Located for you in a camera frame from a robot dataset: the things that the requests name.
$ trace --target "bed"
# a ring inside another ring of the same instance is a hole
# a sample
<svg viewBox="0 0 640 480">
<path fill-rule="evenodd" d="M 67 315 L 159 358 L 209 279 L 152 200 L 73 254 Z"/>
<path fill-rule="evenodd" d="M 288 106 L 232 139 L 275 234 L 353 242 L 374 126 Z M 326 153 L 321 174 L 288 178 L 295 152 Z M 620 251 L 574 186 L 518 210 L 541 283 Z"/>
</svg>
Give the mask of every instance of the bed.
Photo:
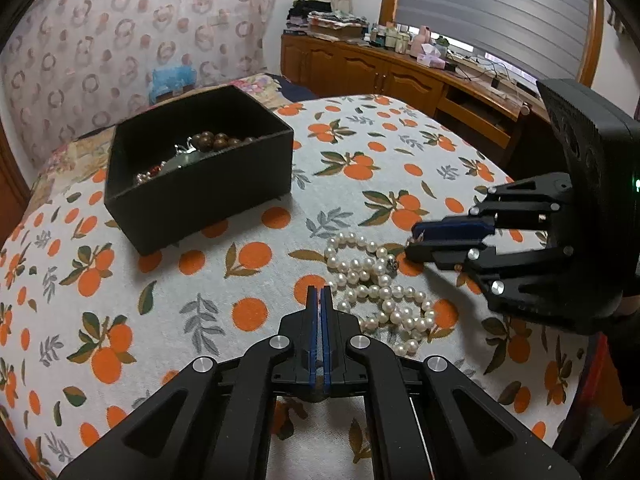
<svg viewBox="0 0 640 480">
<path fill-rule="evenodd" d="M 233 84 L 293 127 L 290 195 L 141 257 L 102 202 L 108 128 L 52 156 L 2 248 L 0 416 L 38 473 L 54 478 L 193 358 L 235 358 L 276 333 L 308 285 L 335 281 L 323 251 L 340 232 L 396 254 L 398 304 L 423 319 L 422 299 L 431 302 L 434 323 L 406 332 L 380 321 L 370 298 L 349 300 L 370 336 L 402 352 L 409 335 L 410 356 L 446 356 L 553 444 L 587 339 L 496 316 L 468 276 L 423 269 L 402 252 L 415 221 L 463 213 L 509 177 L 403 102 L 315 99 L 269 75 Z M 543 232 L 517 230 L 492 240 L 501 250 L 545 242 Z M 360 252 L 341 245 L 338 257 Z M 335 288 L 339 306 L 352 286 Z M 279 398 L 271 431 L 270 479 L 372 478 L 361 399 Z"/>
</svg>

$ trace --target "black box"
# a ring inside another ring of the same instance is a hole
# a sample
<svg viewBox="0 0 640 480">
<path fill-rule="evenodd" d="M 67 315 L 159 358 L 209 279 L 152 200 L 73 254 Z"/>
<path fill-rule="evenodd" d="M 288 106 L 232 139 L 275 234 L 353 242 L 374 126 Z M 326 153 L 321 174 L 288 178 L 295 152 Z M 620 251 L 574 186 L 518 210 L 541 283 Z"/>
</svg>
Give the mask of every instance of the black box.
<svg viewBox="0 0 640 480">
<path fill-rule="evenodd" d="M 143 184 L 145 173 L 175 155 L 174 144 L 202 131 L 254 142 L 209 152 L 202 160 Z M 293 129 L 235 86 L 202 92 L 116 127 L 104 205 L 142 255 L 291 190 Z"/>
</svg>

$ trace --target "window blind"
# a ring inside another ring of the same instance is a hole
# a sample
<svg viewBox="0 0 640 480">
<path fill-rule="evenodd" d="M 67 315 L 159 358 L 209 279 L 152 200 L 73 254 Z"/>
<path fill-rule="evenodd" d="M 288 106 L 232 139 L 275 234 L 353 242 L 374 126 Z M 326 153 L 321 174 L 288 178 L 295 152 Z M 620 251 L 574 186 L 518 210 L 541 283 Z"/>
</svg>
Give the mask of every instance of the window blind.
<svg viewBox="0 0 640 480">
<path fill-rule="evenodd" d="M 396 22 L 472 44 L 537 78 L 575 78 L 589 0 L 398 0 Z"/>
</svg>

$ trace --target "pink bottle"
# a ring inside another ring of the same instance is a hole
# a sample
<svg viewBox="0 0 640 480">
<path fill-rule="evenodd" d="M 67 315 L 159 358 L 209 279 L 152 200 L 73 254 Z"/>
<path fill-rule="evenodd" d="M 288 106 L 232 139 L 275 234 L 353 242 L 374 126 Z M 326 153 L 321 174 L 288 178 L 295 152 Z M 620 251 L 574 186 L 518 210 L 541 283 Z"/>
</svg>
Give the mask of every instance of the pink bottle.
<svg viewBox="0 0 640 480">
<path fill-rule="evenodd" d="M 424 25 L 421 26 L 420 31 L 412 41 L 409 56 L 418 57 L 418 54 L 422 54 L 422 45 L 425 43 L 429 43 L 430 39 L 431 31 L 429 30 L 429 27 L 425 27 Z"/>
</svg>

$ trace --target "pearl necklace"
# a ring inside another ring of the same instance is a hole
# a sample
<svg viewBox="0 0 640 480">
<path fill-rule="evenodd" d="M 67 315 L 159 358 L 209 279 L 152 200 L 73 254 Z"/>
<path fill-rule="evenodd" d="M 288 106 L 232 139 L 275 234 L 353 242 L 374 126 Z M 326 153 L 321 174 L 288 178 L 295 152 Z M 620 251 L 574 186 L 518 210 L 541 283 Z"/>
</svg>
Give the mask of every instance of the pearl necklace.
<svg viewBox="0 0 640 480">
<path fill-rule="evenodd" d="M 341 262 L 338 259 L 338 250 L 347 245 L 364 250 L 367 256 L 354 258 L 350 262 Z M 367 241 L 364 236 L 357 236 L 355 233 L 338 233 L 327 240 L 324 257 L 329 272 L 337 272 L 337 276 L 327 282 L 331 292 L 337 294 L 339 288 L 346 288 L 347 285 L 353 287 L 346 289 L 344 299 L 338 302 L 336 309 L 350 312 L 358 298 L 373 300 L 379 311 L 375 317 L 360 319 L 360 330 L 375 332 L 381 325 L 384 326 L 387 323 L 396 325 L 408 338 L 394 345 L 392 347 L 394 352 L 399 356 L 415 354 L 425 332 L 435 324 L 435 311 L 425 292 L 415 290 L 412 286 L 393 285 L 390 274 L 398 271 L 398 261 L 395 256 L 389 254 L 384 246 L 374 241 Z M 410 306 L 396 303 L 403 298 L 409 302 L 415 302 L 419 307 L 418 316 L 414 316 Z"/>
</svg>

